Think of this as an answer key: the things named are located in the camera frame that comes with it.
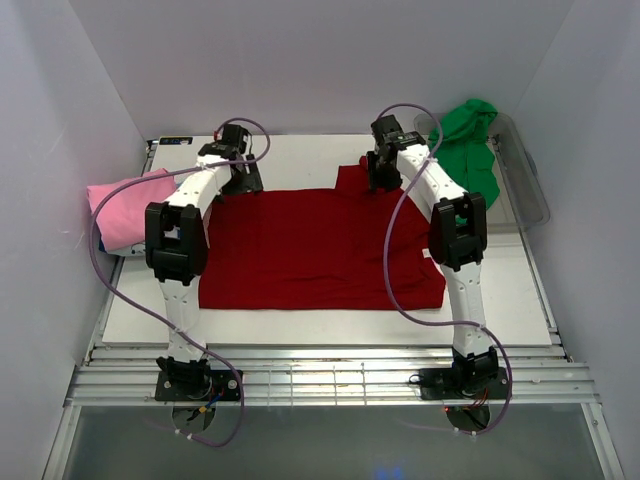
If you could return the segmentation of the dark red t-shirt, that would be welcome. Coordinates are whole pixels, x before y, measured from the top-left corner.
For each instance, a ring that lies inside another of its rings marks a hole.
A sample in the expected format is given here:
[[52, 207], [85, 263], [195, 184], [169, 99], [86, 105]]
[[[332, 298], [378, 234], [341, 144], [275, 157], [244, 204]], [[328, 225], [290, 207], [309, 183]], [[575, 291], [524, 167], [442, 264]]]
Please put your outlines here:
[[[363, 164], [341, 166], [332, 188], [229, 196], [213, 204], [199, 282], [212, 310], [392, 310], [384, 238], [402, 192], [369, 190]], [[445, 279], [423, 251], [429, 224], [405, 199], [389, 269], [405, 310], [439, 309]]]

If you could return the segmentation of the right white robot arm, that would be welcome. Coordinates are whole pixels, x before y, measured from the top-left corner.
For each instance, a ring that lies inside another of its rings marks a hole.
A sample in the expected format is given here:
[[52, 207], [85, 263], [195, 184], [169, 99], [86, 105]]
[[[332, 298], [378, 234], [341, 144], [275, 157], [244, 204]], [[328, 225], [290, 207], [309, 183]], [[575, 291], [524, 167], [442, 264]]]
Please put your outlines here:
[[389, 249], [394, 224], [405, 199], [416, 190], [426, 203], [423, 215], [429, 222], [429, 258], [445, 277], [454, 328], [452, 366], [423, 379], [427, 388], [441, 393], [474, 397], [499, 377], [498, 354], [486, 332], [481, 291], [481, 263], [487, 247], [486, 202], [457, 184], [434, 158], [435, 150], [416, 132], [399, 127], [373, 133], [375, 147], [366, 154], [370, 187], [390, 190], [410, 181], [394, 207], [383, 247], [383, 278], [387, 295], [398, 312], [412, 322], [397, 301], [389, 269]]

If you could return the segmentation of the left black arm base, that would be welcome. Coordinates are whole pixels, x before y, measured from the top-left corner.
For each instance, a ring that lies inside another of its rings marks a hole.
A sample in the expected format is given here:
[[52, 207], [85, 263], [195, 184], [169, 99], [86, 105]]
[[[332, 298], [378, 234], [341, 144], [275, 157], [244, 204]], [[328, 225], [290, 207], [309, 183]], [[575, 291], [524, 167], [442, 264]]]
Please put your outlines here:
[[228, 370], [209, 370], [194, 376], [179, 377], [160, 372], [153, 398], [161, 402], [204, 402], [214, 398], [236, 402], [241, 398], [239, 383]]

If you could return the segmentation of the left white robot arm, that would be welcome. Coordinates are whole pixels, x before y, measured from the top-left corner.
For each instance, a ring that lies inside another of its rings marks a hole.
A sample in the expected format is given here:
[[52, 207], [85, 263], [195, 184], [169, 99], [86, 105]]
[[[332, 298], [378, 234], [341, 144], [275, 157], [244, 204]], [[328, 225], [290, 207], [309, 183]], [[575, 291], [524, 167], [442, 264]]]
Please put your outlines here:
[[260, 192], [261, 177], [248, 134], [218, 139], [196, 156], [198, 171], [185, 174], [177, 190], [145, 211], [146, 264], [159, 283], [172, 324], [160, 368], [155, 398], [195, 401], [213, 393], [214, 374], [204, 358], [206, 341], [199, 331], [199, 281], [208, 253], [208, 220], [216, 198]]

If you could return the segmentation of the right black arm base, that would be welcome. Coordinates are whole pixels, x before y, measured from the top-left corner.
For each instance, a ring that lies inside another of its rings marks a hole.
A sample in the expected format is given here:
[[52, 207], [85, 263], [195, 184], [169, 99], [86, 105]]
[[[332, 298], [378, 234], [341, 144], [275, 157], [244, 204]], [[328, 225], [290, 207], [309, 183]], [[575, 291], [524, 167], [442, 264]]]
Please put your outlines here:
[[423, 368], [408, 383], [419, 388], [422, 400], [505, 400], [511, 383], [504, 368], [493, 378], [467, 379], [453, 368]]

